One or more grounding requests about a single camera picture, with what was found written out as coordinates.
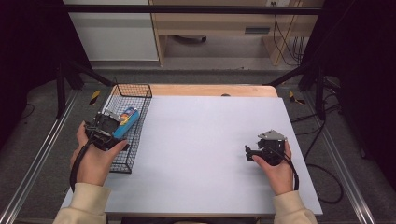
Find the person's left hand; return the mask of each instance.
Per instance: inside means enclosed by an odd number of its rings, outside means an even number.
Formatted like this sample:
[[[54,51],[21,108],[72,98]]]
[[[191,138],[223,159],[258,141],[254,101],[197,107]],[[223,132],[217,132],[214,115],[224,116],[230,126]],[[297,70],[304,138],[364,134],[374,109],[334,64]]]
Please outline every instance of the person's left hand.
[[[77,131],[78,148],[73,152],[70,159],[70,169],[76,160],[78,153],[88,142],[87,134],[85,134],[85,122],[82,122]],[[82,158],[81,164],[78,168],[77,183],[87,183],[97,186],[105,184],[108,172],[110,171],[111,163],[116,156],[127,145],[127,141],[123,140],[116,144],[109,151],[103,151],[97,148],[94,144],[90,144],[87,152]]]

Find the forearm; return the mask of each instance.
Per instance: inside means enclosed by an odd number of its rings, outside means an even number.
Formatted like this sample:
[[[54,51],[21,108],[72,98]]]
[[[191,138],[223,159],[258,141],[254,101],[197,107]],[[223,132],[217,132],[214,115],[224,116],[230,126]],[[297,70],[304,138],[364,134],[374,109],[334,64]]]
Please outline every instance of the forearm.
[[[312,211],[305,208],[298,191],[275,196],[274,206],[276,210],[275,224],[317,223]]]
[[[109,194],[110,189],[77,183],[72,202],[59,211],[54,223],[106,223]]]

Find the wire mesh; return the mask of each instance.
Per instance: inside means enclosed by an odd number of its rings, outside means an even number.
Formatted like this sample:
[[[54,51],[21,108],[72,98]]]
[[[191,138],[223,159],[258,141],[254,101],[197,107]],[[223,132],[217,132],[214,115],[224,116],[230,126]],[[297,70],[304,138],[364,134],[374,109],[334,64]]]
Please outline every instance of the wire mesh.
[[[137,149],[139,147],[140,134],[143,128],[152,93],[148,84],[117,84],[103,108],[102,113],[106,114],[106,109],[115,113],[122,114],[126,108],[132,106],[139,112],[139,119],[123,136],[130,144],[129,148],[122,151],[113,161],[111,173],[130,174],[134,165]]]

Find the blue package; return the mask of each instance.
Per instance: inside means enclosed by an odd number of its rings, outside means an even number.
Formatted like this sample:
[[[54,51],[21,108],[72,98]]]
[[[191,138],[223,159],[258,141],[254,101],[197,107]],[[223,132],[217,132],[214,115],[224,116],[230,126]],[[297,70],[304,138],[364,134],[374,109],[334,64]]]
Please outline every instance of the blue package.
[[[119,128],[113,133],[115,138],[121,139],[126,132],[134,125],[139,119],[139,112],[134,107],[128,107],[121,115],[121,121]]]

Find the white tabletop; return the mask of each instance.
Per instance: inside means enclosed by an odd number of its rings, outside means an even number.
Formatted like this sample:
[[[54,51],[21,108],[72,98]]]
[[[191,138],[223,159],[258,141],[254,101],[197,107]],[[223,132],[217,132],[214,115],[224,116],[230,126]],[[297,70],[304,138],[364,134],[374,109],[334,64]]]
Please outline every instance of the white tabletop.
[[[272,215],[267,177],[247,161],[259,133],[288,137],[300,195],[322,210],[283,100],[276,97],[153,96],[130,175],[110,174],[106,212],[124,216],[262,217]],[[71,190],[62,206],[70,204]]]

